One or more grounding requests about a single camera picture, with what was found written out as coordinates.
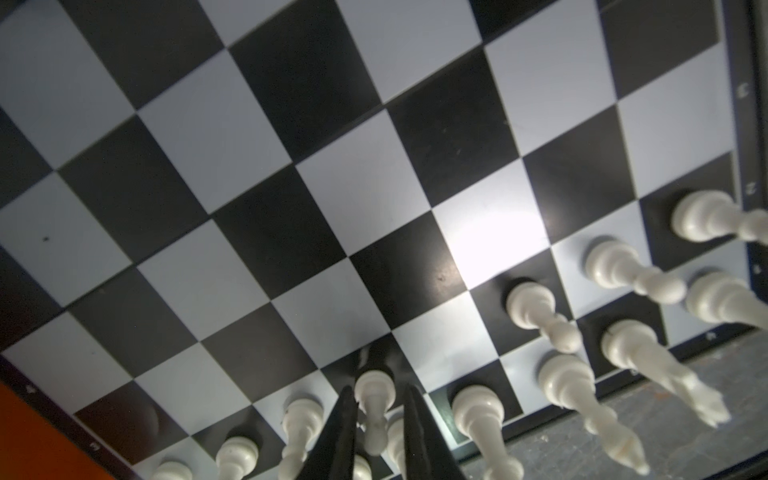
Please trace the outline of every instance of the pawn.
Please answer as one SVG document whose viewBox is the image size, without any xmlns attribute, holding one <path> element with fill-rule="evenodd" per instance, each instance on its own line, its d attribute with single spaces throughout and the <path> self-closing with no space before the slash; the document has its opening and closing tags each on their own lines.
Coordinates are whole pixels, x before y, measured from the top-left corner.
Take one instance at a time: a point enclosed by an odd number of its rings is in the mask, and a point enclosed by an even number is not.
<svg viewBox="0 0 768 480">
<path fill-rule="evenodd" d="M 150 480 L 192 480 L 192 471 L 179 462 L 161 463 Z"/>
<path fill-rule="evenodd" d="M 245 437 L 232 437 L 222 444 L 216 454 L 219 480 L 243 480 L 256 468 L 259 447 Z"/>
<path fill-rule="evenodd" d="M 648 475 L 650 466 L 643 444 L 632 430 L 617 421 L 613 409 L 598 403 L 589 365 L 572 355 L 558 355 L 541 367 L 538 384 L 550 402 L 581 413 L 584 427 L 600 437 L 609 457 L 639 475 Z"/>
<path fill-rule="evenodd" d="M 377 457 L 386 449 L 384 414 L 395 403 L 395 395 L 395 382 L 381 370 L 369 370 L 355 383 L 355 400 L 366 414 L 366 434 L 362 445 L 368 455 Z"/>
<path fill-rule="evenodd" d="M 688 194 L 672 213 L 672 230 L 691 242 L 706 242 L 735 233 L 745 242 L 768 245 L 768 212 L 744 213 L 730 195 L 719 190 Z"/>
<path fill-rule="evenodd" d="M 554 311 L 554 294 L 546 286 L 526 282 L 507 296 L 507 314 L 522 329 L 540 329 L 552 346 L 562 353 L 575 353 L 582 346 L 581 332 Z"/>
<path fill-rule="evenodd" d="M 372 480 L 371 465 L 361 455 L 355 455 L 355 463 L 352 466 L 352 480 Z"/>
<path fill-rule="evenodd" d="M 522 480 L 523 465 L 504 447 L 504 406 L 493 390 L 469 386 L 453 399 L 452 409 L 456 428 L 475 442 L 488 465 L 484 480 Z"/>
<path fill-rule="evenodd" d="M 389 457 L 397 464 L 397 468 L 400 470 L 402 480 L 406 480 L 406 437 L 404 428 L 405 422 L 402 417 L 389 424 L 387 429 L 389 443 L 386 447 Z"/>
<path fill-rule="evenodd" d="M 277 468 L 278 480 L 294 480 L 306 460 L 306 446 L 323 429 L 323 407 L 309 399 L 291 402 L 283 417 L 283 431 L 288 444 Z"/>
<path fill-rule="evenodd" d="M 746 282 L 725 272 L 708 273 L 690 287 L 685 307 L 709 323 L 745 323 L 768 329 L 768 305 Z"/>
<path fill-rule="evenodd" d="M 720 392 L 705 385 L 659 345 L 648 325 L 629 319 L 616 322 L 603 335 L 601 348 L 615 366 L 635 369 L 680 397 L 707 425 L 717 427 L 730 420 Z"/>
<path fill-rule="evenodd" d="M 680 302 L 687 291 L 685 282 L 664 273 L 657 266 L 643 266 L 637 251 L 626 243 L 609 240 L 599 243 L 587 255 L 584 270 L 603 288 L 632 286 L 638 295 L 656 303 Z"/>
</svg>

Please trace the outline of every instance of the white pawn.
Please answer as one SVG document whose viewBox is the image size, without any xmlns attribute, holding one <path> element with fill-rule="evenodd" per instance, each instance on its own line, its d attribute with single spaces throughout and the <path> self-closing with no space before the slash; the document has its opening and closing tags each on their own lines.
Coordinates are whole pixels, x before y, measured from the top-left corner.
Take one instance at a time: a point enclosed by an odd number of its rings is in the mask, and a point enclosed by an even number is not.
<svg viewBox="0 0 768 480">
<path fill-rule="evenodd" d="M 243 480 L 256 468 L 259 447 L 245 437 L 227 439 L 216 454 L 219 480 Z"/>
<path fill-rule="evenodd" d="M 192 480 L 192 471 L 179 462 L 161 463 L 150 480 Z"/>
<path fill-rule="evenodd" d="M 617 421 L 612 408 L 598 403 L 589 365 L 573 355 L 558 355 L 541 367 L 538 384 L 550 402 L 581 413 L 584 427 L 600 437 L 609 457 L 640 475 L 648 475 L 650 466 L 643 444 L 632 430 Z"/>
<path fill-rule="evenodd" d="M 574 353 L 582 346 L 581 332 L 554 311 L 554 294 L 544 285 L 526 282 L 507 296 L 507 314 L 522 329 L 540 329 L 552 346 L 562 353 Z"/>
<path fill-rule="evenodd" d="M 709 323 L 745 323 L 768 329 L 768 305 L 746 282 L 724 272 L 708 273 L 690 287 L 685 307 Z"/>
<path fill-rule="evenodd" d="M 706 242 L 735 233 L 745 242 L 768 245 L 768 212 L 744 213 L 730 195 L 719 190 L 688 194 L 672 213 L 672 230 L 685 240 Z"/>
<path fill-rule="evenodd" d="M 475 442 L 488 466 L 484 480 L 522 480 L 523 465 L 507 454 L 502 438 L 504 406 L 488 387 L 473 385 L 453 399 L 456 428 Z"/>
<path fill-rule="evenodd" d="M 707 425 L 717 427 L 730 420 L 720 392 L 705 385 L 693 370 L 659 345 L 648 325 L 629 319 L 616 322 L 603 335 L 601 347 L 608 361 L 622 369 L 635 369 L 663 386 Z"/>
<path fill-rule="evenodd" d="M 384 414 L 395 403 L 395 395 L 395 382 L 381 370 L 369 370 L 355 383 L 355 400 L 366 414 L 366 434 L 362 445 L 368 455 L 379 456 L 386 449 Z"/>
<path fill-rule="evenodd" d="M 361 455 L 355 455 L 355 463 L 352 466 L 352 480 L 372 480 L 371 465 Z"/>
<path fill-rule="evenodd" d="M 277 468 L 278 480 L 294 480 L 306 460 L 306 446 L 323 429 L 323 407 L 309 399 L 291 402 L 283 417 L 283 431 L 288 444 Z"/>
<path fill-rule="evenodd" d="M 387 444 L 386 452 L 397 464 L 402 480 L 406 480 L 406 437 L 405 422 L 402 417 L 389 424 L 387 435 L 389 436 L 389 444 Z"/>
<path fill-rule="evenodd" d="M 643 266 L 637 251 L 624 242 L 599 243 L 587 255 L 584 270 L 603 288 L 632 286 L 638 295 L 648 295 L 656 303 L 680 302 L 687 291 L 685 282 L 664 273 L 657 266 Z"/>
</svg>

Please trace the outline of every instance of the chessboard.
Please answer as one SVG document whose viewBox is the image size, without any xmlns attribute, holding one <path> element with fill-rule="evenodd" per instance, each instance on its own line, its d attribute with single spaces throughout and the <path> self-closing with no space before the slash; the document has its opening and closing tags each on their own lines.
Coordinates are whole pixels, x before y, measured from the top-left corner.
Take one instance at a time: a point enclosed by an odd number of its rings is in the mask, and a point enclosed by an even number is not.
<svg viewBox="0 0 768 480">
<path fill-rule="evenodd" d="M 214 478 L 232 435 L 266 479 L 286 401 L 328 415 L 369 369 L 394 411 L 421 389 L 458 460 L 464 386 L 497 393 L 505 440 L 567 415 L 536 383 L 551 345 L 505 312 L 522 281 L 576 322 L 601 398 L 642 380 L 601 353 L 618 319 L 678 359 L 746 332 L 582 268 L 611 237 L 766 298 L 759 247 L 670 229 L 695 190 L 764 207 L 745 5 L 21 2 L 0 22 L 2 380 L 120 480 L 168 458 Z"/>
</svg>

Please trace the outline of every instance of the white chess piece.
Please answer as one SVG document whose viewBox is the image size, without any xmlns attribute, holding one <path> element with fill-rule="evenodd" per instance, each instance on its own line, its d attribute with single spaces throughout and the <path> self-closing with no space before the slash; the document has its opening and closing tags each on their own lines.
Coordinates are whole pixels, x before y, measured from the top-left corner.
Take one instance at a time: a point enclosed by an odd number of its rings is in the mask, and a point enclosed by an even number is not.
<svg viewBox="0 0 768 480">
<path fill-rule="evenodd" d="M 640 475 L 648 475 L 650 466 L 640 439 L 617 421 L 613 409 L 595 398 L 594 373 L 589 365 L 573 355 L 558 355 L 541 367 L 538 384 L 550 402 L 581 413 L 584 427 L 600 437 L 609 457 Z"/>
<path fill-rule="evenodd" d="M 179 462 L 161 463 L 150 480 L 192 480 L 192 471 Z"/>
<path fill-rule="evenodd" d="M 387 429 L 389 443 L 386 447 L 389 457 L 400 470 L 402 480 L 406 480 L 406 437 L 404 428 L 405 423 L 402 417 L 389 424 Z"/>
<path fill-rule="evenodd" d="M 663 386 L 707 425 L 717 427 L 730 420 L 720 392 L 701 382 L 693 370 L 659 345 L 648 325 L 629 319 L 616 322 L 603 335 L 601 347 L 608 361 L 622 369 L 635 369 Z"/>
<path fill-rule="evenodd" d="M 539 283 L 516 286 L 507 296 L 507 314 L 522 329 L 540 329 L 559 352 L 574 353 L 582 346 L 578 327 L 554 311 L 554 294 Z"/>
<path fill-rule="evenodd" d="M 757 299 L 746 282 L 728 273 L 708 273 L 696 280 L 685 306 L 705 322 L 745 323 L 768 329 L 768 305 Z"/>
<path fill-rule="evenodd" d="M 256 468 L 259 447 L 245 437 L 227 439 L 216 454 L 219 480 L 243 480 Z"/>
<path fill-rule="evenodd" d="M 672 213 L 672 230 L 691 242 L 706 242 L 735 233 L 745 242 L 768 245 L 768 212 L 745 213 L 730 195 L 720 190 L 688 194 Z"/>
<path fill-rule="evenodd" d="M 310 399 L 291 402 L 283 417 L 283 431 L 288 443 L 277 468 L 278 480 L 294 480 L 306 460 L 306 446 L 323 429 L 323 407 Z"/>
<path fill-rule="evenodd" d="M 685 298 L 685 282 L 657 266 L 643 266 L 637 251 L 624 242 L 599 243 L 587 255 L 584 271 L 603 288 L 632 286 L 638 295 L 656 303 L 678 303 Z"/>
<path fill-rule="evenodd" d="M 386 449 L 384 414 L 395 403 L 395 395 L 395 382 L 381 370 L 369 370 L 355 383 L 355 400 L 366 414 L 366 434 L 362 444 L 368 455 L 379 456 Z"/>
<path fill-rule="evenodd" d="M 504 406 L 493 390 L 469 386 L 453 399 L 452 409 L 456 428 L 475 442 L 488 465 L 483 479 L 522 480 L 523 465 L 504 447 Z"/>
<path fill-rule="evenodd" d="M 355 455 L 355 463 L 352 466 L 352 480 L 372 480 L 371 465 L 361 455 Z"/>
</svg>

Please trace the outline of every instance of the orange surface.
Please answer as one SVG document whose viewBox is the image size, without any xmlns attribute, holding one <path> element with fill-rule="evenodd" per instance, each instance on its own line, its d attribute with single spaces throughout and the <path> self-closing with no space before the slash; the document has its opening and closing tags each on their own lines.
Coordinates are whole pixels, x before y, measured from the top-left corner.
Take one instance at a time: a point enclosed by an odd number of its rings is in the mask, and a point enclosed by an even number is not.
<svg viewBox="0 0 768 480">
<path fill-rule="evenodd" d="M 0 478 L 114 480 L 2 383 Z"/>
</svg>

